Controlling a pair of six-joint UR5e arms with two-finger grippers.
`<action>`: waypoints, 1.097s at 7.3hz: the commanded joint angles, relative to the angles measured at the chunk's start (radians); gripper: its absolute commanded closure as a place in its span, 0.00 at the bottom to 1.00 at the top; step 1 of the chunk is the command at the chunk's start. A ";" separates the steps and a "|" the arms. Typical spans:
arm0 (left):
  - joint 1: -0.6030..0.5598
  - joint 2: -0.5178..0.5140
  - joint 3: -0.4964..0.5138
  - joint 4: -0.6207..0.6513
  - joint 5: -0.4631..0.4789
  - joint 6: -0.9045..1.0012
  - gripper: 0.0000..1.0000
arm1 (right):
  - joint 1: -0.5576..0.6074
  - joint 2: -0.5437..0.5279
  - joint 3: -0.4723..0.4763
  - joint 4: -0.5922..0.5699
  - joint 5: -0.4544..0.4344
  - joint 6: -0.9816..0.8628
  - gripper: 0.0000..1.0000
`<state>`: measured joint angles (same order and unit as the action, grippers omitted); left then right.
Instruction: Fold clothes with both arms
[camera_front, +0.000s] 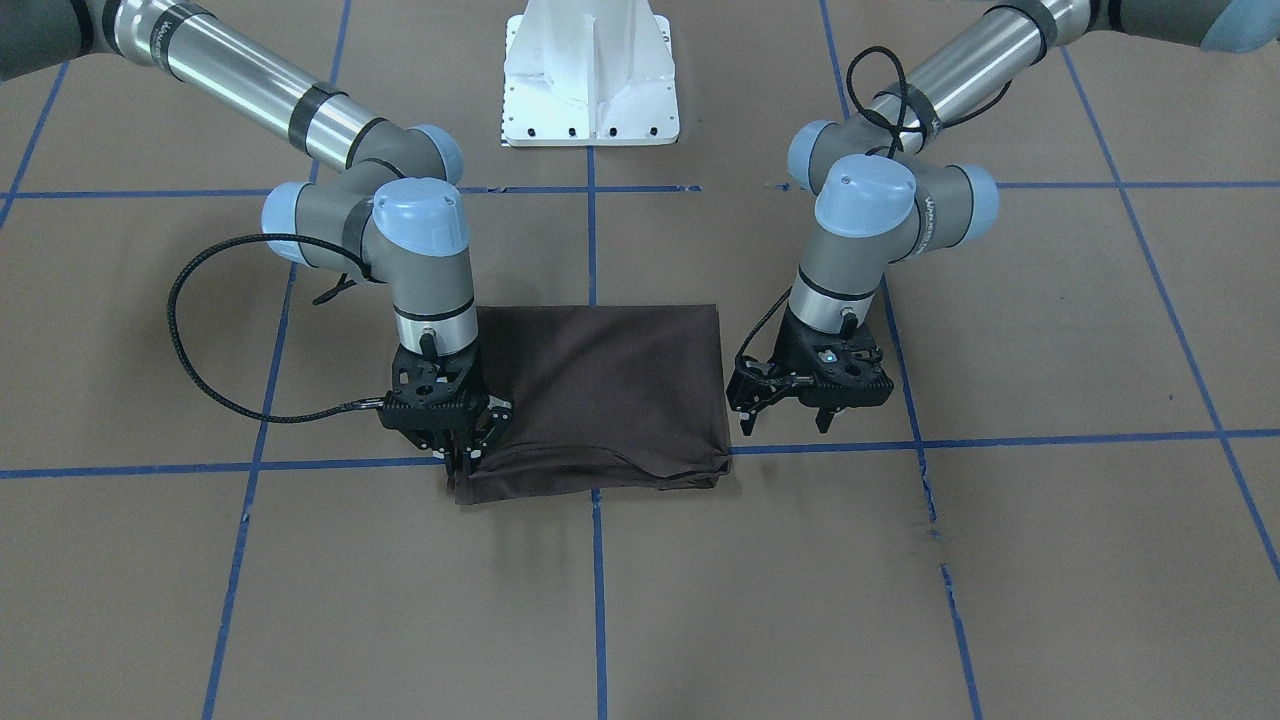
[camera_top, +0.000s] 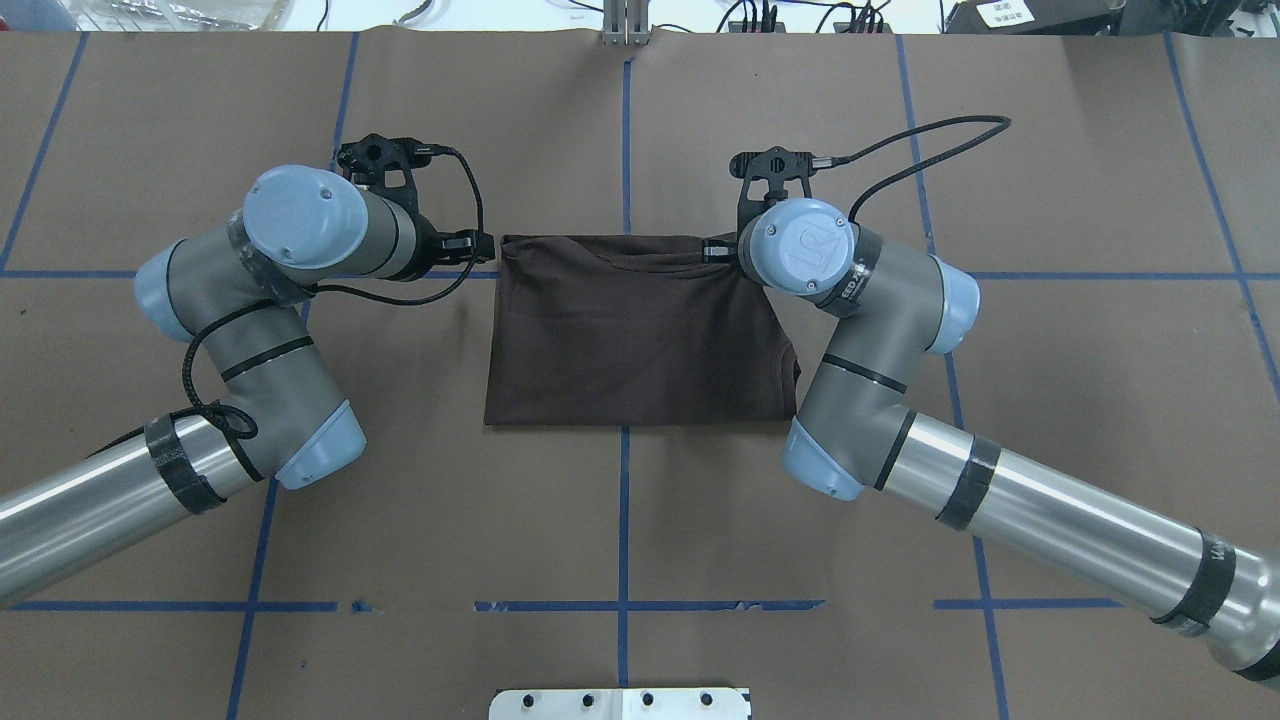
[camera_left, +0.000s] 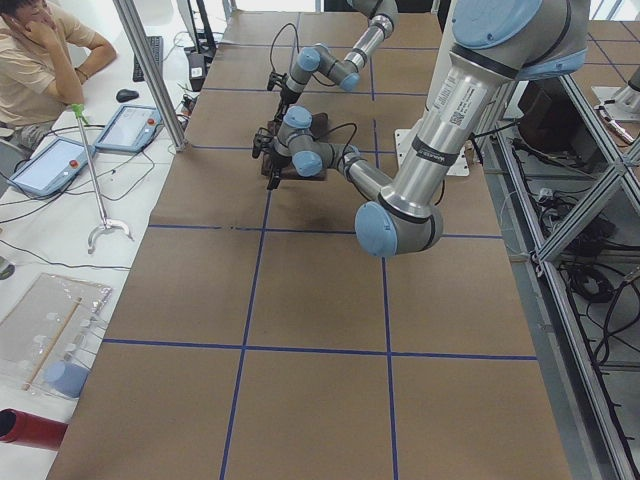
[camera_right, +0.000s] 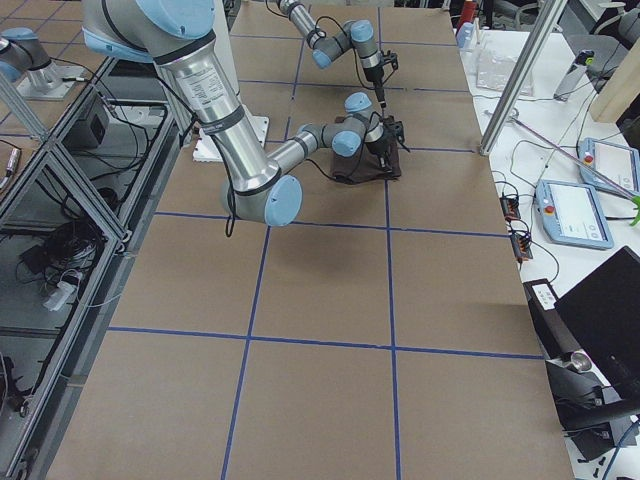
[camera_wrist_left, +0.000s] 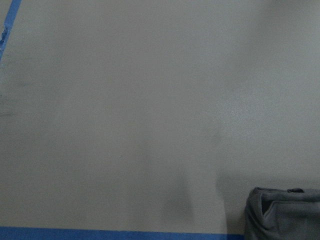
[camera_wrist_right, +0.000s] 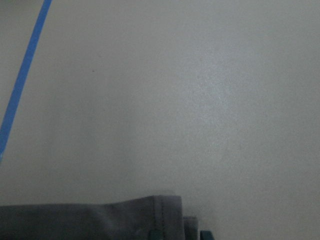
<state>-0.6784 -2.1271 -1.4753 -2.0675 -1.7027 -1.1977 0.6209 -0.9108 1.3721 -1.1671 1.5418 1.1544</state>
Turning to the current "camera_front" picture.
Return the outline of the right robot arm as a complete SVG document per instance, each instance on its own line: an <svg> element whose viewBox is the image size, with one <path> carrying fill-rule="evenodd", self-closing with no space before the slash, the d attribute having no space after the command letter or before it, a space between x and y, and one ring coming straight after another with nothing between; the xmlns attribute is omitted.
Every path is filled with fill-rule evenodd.
<svg viewBox="0 0 1280 720"><path fill-rule="evenodd" d="M261 127L328 179L285 182L264 197L259 228L191 259L166 299L175 359L215 404L253 421L300 425L374 413L458 480L512 419L485 384L461 147L439 126L401 126L233 28L201 1L5 1L3 79L110 55L151 68ZM339 275L337 292L384 288L396 325L390 384L379 396L311 413L247 407L198 372L180 333L180 293L216 255L253 245Z"/></svg>

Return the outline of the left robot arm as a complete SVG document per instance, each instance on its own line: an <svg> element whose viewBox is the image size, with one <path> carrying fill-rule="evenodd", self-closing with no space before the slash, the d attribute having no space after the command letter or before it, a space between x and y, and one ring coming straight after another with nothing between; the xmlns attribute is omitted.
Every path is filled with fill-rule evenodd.
<svg viewBox="0 0 1280 720"><path fill-rule="evenodd" d="M814 196L814 218L792 286L771 307L780 331L767 360L737 352L726 388L741 430L795 398L827 432L851 407L893 392L867 318L887 268L986 234L998 217L988 170L936 167L919 152L989 110L1024 69L1093 31L1253 53L1277 40L1275 1L997 1L915 70L887 47L893 82L870 101L845 85L852 115L804 126L787 168Z"/></svg>

